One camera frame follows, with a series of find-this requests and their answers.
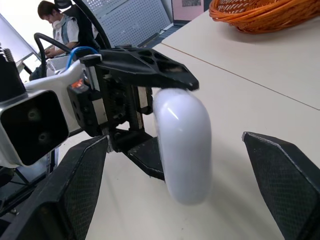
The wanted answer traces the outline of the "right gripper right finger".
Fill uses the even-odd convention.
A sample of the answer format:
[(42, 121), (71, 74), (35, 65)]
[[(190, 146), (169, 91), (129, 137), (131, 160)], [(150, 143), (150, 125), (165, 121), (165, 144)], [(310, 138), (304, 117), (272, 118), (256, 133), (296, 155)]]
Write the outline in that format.
[(320, 170), (293, 143), (254, 132), (242, 140), (259, 191), (286, 240), (320, 238)]

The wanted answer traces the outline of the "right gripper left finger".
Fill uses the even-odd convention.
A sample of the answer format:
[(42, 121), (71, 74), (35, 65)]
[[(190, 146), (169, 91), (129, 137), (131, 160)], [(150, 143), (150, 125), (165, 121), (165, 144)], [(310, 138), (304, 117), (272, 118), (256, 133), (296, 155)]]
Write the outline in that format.
[(2, 240), (84, 240), (98, 202), (106, 136), (71, 147), (25, 201)]

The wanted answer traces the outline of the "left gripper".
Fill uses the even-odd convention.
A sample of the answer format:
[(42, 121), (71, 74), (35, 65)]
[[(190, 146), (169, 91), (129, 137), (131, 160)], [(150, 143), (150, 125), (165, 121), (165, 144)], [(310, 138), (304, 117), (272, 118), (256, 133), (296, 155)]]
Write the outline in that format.
[[(151, 88), (199, 89), (188, 68), (151, 48), (110, 48), (80, 58), (86, 67), (67, 87), (75, 119), (89, 136), (110, 133), (123, 153), (148, 176), (164, 180), (158, 138), (143, 129), (153, 112)], [(131, 130), (117, 129), (129, 122)]]

